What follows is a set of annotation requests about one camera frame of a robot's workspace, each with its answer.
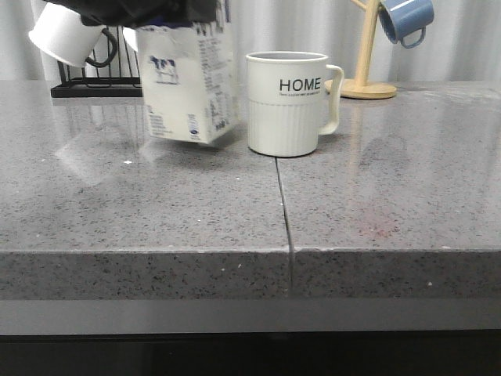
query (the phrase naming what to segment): blue mug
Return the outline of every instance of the blue mug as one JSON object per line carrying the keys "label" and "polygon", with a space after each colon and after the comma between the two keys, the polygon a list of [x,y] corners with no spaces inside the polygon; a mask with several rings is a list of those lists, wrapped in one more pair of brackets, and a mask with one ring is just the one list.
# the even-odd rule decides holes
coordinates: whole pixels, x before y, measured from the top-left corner
{"label": "blue mug", "polygon": [[[379,10],[379,19],[390,41],[400,42],[406,49],[421,44],[426,36],[426,26],[433,22],[434,17],[431,0],[385,0]],[[419,30],[419,40],[407,45],[404,38]]]}

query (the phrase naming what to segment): wire rack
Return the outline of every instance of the wire rack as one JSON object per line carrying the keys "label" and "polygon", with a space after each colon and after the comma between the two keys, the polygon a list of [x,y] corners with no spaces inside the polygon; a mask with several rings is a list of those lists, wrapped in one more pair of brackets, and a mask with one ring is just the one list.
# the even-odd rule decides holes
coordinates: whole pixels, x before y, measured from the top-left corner
{"label": "wire rack", "polygon": [[[142,96],[136,52],[127,44],[121,27],[108,27],[117,39],[117,55],[104,68],[87,65],[80,70],[58,62],[61,84],[51,89],[52,98],[140,97]],[[92,51],[96,59],[97,49]],[[110,54],[107,43],[101,53]]]}

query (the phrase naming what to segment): white curtain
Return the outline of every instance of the white curtain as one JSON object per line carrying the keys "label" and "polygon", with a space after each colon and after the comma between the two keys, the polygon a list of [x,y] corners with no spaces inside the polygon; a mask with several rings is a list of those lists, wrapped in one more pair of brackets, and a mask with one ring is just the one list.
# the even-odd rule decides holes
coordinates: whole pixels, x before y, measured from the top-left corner
{"label": "white curtain", "polygon": [[[370,79],[501,80],[501,0],[434,0],[435,22],[415,49],[392,45],[380,25]],[[55,61],[28,40],[42,0],[0,0],[0,79],[59,78]],[[245,54],[259,50],[322,52],[355,73],[363,12],[350,0],[232,0],[240,78]]]}

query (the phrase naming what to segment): wooden mug tree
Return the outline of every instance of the wooden mug tree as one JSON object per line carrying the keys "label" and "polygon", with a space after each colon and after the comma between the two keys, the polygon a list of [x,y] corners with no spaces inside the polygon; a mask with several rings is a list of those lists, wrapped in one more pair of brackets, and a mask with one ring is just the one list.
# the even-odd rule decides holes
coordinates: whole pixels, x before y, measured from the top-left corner
{"label": "wooden mug tree", "polygon": [[[380,0],[367,0],[366,4],[362,3],[360,0],[351,1],[366,12],[366,17],[363,23],[359,60],[357,62],[355,78],[344,80],[341,95],[355,99],[391,98],[397,94],[396,87],[383,82],[368,81]],[[330,85],[331,81],[328,81],[326,87],[330,89]]]}

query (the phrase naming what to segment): granite countertop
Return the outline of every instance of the granite countertop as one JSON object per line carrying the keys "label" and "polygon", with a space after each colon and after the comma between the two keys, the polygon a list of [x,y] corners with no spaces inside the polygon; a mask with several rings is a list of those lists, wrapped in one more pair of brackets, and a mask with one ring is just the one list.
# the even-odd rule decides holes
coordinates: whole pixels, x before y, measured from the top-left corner
{"label": "granite countertop", "polygon": [[[336,329],[355,302],[374,315],[454,302],[470,315],[455,327],[501,327],[501,85],[343,99],[337,133],[290,159],[250,151],[245,125],[217,147],[153,139],[142,99],[49,89],[0,81],[0,334],[35,332],[20,329],[29,314],[9,329],[22,309],[76,301],[261,313],[248,323],[269,303],[261,328],[276,330]],[[337,324],[305,324],[306,306]],[[441,327],[404,311],[401,326],[361,327]]]}

